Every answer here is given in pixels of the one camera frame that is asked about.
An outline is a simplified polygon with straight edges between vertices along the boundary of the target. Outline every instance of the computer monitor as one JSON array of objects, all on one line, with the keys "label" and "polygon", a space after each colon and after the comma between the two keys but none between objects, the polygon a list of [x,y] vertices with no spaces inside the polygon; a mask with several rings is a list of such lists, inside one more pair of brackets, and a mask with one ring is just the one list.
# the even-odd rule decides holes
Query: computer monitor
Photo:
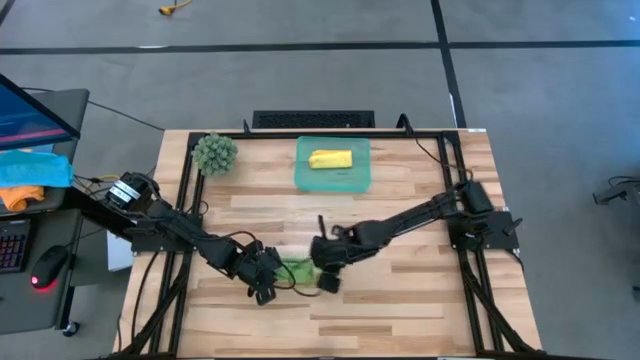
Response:
[{"label": "computer monitor", "polygon": [[0,74],[0,150],[79,138],[79,131]]}]

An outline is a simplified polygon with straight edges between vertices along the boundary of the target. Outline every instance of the wooden table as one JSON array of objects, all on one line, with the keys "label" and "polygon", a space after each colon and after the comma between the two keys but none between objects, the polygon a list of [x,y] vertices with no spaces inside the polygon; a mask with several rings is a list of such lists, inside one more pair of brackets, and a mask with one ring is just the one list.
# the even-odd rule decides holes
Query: wooden table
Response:
[{"label": "wooden table", "polygon": [[[175,201],[188,131],[165,132],[155,180],[163,197]],[[495,206],[504,206],[486,132],[460,130],[464,159]],[[372,184],[364,194],[303,193],[293,183],[295,140],[237,140],[237,164],[227,176],[207,179],[210,205],[204,229],[223,234],[253,232],[281,255],[308,254],[327,227],[384,219],[444,190],[440,166],[413,140],[371,140]],[[434,140],[421,140],[437,156]],[[193,194],[195,167],[188,196]],[[248,242],[242,236],[241,242]],[[486,251],[497,306],[531,346],[540,340],[518,263],[505,251]],[[136,258],[122,311],[124,345],[150,254]],[[156,306],[164,265],[158,256],[145,285],[138,331]],[[256,356],[434,356],[474,354],[456,253],[443,221],[393,240],[377,257],[342,271],[337,295],[304,298],[278,291],[258,307],[239,280],[230,281],[194,256],[178,355]],[[485,346],[491,347],[486,314],[478,303]],[[168,346],[172,310],[165,317],[160,349]]]}]

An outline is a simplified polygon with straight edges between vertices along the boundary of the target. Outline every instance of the black desk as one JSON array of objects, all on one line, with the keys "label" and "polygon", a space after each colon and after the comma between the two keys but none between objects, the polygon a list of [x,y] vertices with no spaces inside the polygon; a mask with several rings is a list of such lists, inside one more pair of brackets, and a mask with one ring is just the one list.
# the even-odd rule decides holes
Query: black desk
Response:
[{"label": "black desk", "polygon": [[[87,90],[65,90],[50,93],[35,94],[34,97],[58,114],[71,126],[80,130],[87,106],[89,92]],[[69,162],[73,162],[77,141],[69,141],[54,145],[53,152],[66,155]],[[32,219],[31,239],[32,248],[29,254],[26,270],[22,273],[0,275],[0,334],[15,333],[55,327],[64,328],[69,321],[69,311],[74,294],[72,280],[72,263],[74,257],[60,271],[55,286],[46,291],[37,291],[30,284],[30,273],[34,263],[48,248],[53,245],[66,245],[75,241],[71,252],[75,255],[75,263],[85,264],[82,254],[78,253],[77,239],[82,229],[82,215],[79,210],[49,211],[62,203],[65,189],[47,188],[46,199],[39,203],[30,204],[25,214],[12,216],[29,217]],[[9,213],[2,207],[0,215]]]}]

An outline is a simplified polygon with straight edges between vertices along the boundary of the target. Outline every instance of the gray carpet floor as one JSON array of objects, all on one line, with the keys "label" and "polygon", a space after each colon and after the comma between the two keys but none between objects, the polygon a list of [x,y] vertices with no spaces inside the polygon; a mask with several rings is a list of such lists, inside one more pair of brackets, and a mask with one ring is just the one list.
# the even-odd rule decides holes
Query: gray carpet floor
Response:
[{"label": "gray carpet floor", "polygon": [[[640,39],[633,0],[441,1],[449,41]],[[436,41],[428,1],[207,0],[161,17],[147,0],[18,0],[0,48]],[[453,50],[469,127],[487,128],[546,350],[637,359],[638,214],[591,193],[640,171],[640,49]],[[3,55],[21,86],[87,88],[93,101],[170,129],[239,128],[253,110],[370,109],[378,127],[453,127],[438,50]],[[157,131],[90,107],[83,175],[148,171]],[[0,336],[3,359],[109,353],[128,280],[79,288],[73,338]]]}]

